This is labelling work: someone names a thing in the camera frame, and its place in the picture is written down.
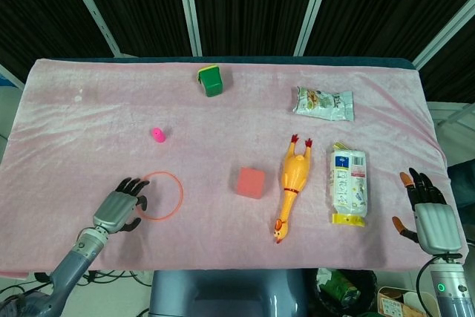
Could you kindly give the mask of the grey-blue robot torso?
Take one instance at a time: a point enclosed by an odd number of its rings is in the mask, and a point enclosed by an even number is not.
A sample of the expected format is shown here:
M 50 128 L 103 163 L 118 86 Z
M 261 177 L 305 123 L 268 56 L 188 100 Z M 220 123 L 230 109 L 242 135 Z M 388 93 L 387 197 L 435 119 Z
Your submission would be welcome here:
M 300 269 L 155 271 L 148 317 L 307 317 Z

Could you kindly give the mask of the green box with yellow lid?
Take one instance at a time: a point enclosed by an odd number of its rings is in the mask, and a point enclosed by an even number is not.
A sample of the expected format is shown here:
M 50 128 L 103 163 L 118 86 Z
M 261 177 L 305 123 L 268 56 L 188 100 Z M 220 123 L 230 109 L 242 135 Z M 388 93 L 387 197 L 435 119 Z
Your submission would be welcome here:
M 201 68 L 197 72 L 197 81 L 202 85 L 207 97 L 215 97 L 223 93 L 223 81 L 218 65 Z

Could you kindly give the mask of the dark blue chair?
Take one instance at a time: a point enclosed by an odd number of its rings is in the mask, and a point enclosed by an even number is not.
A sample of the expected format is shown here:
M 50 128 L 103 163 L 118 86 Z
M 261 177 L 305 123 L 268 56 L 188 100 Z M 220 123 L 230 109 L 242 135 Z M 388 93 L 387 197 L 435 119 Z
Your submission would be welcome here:
M 475 205 L 475 159 L 448 167 L 457 209 Z

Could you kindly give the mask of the white metal side rack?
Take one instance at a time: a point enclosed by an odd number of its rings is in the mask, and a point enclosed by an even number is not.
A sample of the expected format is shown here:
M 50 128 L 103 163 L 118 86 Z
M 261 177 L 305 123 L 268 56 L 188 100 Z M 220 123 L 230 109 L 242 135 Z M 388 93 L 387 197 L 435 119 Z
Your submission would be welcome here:
M 475 159 L 475 103 L 428 102 L 448 166 Z

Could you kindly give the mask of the black bin with green waste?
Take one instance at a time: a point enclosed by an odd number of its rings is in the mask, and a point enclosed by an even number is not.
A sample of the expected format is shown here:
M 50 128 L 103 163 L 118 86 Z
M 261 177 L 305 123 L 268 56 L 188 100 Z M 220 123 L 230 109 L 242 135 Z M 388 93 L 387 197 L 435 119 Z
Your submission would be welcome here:
M 372 270 L 318 268 L 312 285 L 316 310 L 325 317 L 357 317 L 371 312 L 376 302 Z

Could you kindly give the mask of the black pleated curtain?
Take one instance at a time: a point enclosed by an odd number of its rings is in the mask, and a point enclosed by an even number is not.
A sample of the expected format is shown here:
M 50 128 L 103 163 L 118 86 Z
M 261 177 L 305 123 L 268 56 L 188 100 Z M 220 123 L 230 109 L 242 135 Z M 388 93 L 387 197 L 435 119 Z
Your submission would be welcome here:
M 119 51 L 190 56 L 182 0 L 93 0 Z M 204 56 L 291 56 L 310 0 L 194 0 Z M 469 0 L 322 0 L 305 56 L 413 61 Z M 0 65 L 25 81 L 37 59 L 112 56 L 83 0 L 0 0 Z M 475 102 L 475 17 L 421 69 L 430 101 Z

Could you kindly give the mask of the pink plush table cloth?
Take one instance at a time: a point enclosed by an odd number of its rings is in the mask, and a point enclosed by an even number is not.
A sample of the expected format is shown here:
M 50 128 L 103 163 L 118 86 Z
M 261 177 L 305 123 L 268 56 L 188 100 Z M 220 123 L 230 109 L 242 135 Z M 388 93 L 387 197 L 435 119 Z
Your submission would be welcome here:
M 0 163 L 0 273 L 52 270 L 126 177 L 153 175 L 143 222 L 111 237 L 96 269 L 340 267 L 415 269 L 428 255 L 393 227 L 413 225 L 399 173 L 424 172 L 453 203 L 447 161 L 415 70 L 369 66 L 223 64 L 207 97 L 193 63 L 40 59 L 31 68 Z M 295 114 L 297 87 L 353 92 L 354 120 Z M 166 135 L 164 143 L 151 136 Z M 312 139 L 289 231 L 273 235 L 281 170 Z M 364 151 L 365 227 L 332 223 L 333 144 Z M 238 195 L 242 167 L 264 171 L 263 196 Z

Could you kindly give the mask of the right black grey robot hand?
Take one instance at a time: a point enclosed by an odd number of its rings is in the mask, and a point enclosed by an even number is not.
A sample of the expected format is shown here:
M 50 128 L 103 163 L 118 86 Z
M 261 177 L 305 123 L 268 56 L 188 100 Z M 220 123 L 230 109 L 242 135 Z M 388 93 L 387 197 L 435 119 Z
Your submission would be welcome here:
M 399 177 L 410 201 L 416 229 L 408 229 L 394 216 L 392 223 L 396 231 L 429 255 L 446 261 L 461 258 L 462 239 L 456 215 L 442 192 L 426 174 L 413 168 L 408 173 L 401 172 Z

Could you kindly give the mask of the silver green snack bag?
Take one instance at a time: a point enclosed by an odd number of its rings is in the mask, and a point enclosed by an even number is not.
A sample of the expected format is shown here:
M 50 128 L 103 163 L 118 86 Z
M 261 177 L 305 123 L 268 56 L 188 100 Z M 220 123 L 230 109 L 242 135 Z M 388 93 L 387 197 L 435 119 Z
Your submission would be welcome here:
M 354 120 L 353 92 L 329 93 L 297 87 L 296 104 L 292 111 L 305 117 L 352 122 Z

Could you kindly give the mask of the yellow rubber chicken toy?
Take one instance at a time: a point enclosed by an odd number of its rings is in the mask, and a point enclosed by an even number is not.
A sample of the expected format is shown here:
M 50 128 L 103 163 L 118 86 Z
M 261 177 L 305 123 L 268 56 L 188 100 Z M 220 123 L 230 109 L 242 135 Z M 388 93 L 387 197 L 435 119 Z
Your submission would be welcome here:
M 284 194 L 281 211 L 275 221 L 273 235 L 277 244 L 281 243 L 289 231 L 292 207 L 300 192 L 305 188 L 312 159 L 312 139 L 307 139 L 303 154 L 296 154 L 298 134 L 293 134 L 286 151 L 281 170 L 281 188 Z

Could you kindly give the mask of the left black grey robot hand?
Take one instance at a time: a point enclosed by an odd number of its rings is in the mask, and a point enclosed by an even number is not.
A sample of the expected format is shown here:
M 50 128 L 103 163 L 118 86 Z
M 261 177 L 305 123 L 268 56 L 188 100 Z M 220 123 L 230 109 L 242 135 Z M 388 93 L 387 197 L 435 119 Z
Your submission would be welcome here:
M 149 180 L 140 178 L 123 179 L 94 213 L 94 226 L 104 229 L 108 234 L 135 230 L 142 222 L 142 218 L 131 216 L 137 207 L 143 211 L 147 209 L 148 200 L 141 191 L 149 183 Z

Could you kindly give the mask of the white pack with yellow end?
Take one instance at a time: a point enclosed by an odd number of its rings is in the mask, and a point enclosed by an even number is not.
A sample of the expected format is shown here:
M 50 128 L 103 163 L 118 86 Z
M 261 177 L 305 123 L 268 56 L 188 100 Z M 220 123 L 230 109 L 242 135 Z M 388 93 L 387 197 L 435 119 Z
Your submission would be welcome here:
M 365 227 L 368 211 L 367 158 L 359 151 L 336 142 L 330 155 L 332 223 Z

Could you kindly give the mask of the red foam cube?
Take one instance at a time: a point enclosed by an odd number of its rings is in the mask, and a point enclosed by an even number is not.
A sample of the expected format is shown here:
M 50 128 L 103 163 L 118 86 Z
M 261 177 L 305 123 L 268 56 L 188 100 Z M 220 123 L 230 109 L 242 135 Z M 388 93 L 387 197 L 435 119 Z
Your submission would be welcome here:
M 242 167 L 237 178 L 235 192 L 244 197 L 261 199 L 265 178 L 266 174 L 264 171 Z

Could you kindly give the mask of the printed cardboard box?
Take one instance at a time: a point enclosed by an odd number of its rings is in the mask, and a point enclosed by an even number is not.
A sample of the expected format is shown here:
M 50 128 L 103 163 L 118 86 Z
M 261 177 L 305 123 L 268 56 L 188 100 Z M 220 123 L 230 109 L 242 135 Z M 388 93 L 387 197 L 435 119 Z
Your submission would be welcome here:
M 414 291 L 382 287 L 377 306 L 378 313 L 384 317 L 428 317 Z

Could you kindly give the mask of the white metal frame post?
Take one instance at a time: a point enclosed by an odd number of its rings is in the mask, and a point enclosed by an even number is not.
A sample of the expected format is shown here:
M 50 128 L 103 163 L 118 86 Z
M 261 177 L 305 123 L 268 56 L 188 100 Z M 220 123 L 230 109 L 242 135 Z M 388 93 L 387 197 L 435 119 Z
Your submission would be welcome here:
M 13 73 L 11 73 L 5 66 L 0 64 L 0 76 L 11 82 L 21 91 L 24 90 L 24 83 Z
M 412 61 L 421 70 L 466 24 L 475 17 L 475 0 L 467 0 Z
M 203 50 L 200 41 L 200 28 L 198 24 L 195 0 L 182 0 L 182 4 L 192 56 L 202 56 Z
M 127 54 L 123 53 L 117 44 L 114 35 L 112 34 L 111 30 L 109 29 L 106 21 L 104 20 L 102 14 L 100 13 L 99 8 L 96 5 L 94 0 L 82 0 L 84 5 L 86 6 L 88 12 L 92 16 L 96 26 L 99 28 L 100 33 L 102 34 L 104 40 L 106 41 L 110 51 L 113 54 L 114 58 L 126 58 L 128 57 Z
M 303 56 L 323 0 L 308 0 L 293 56 Z

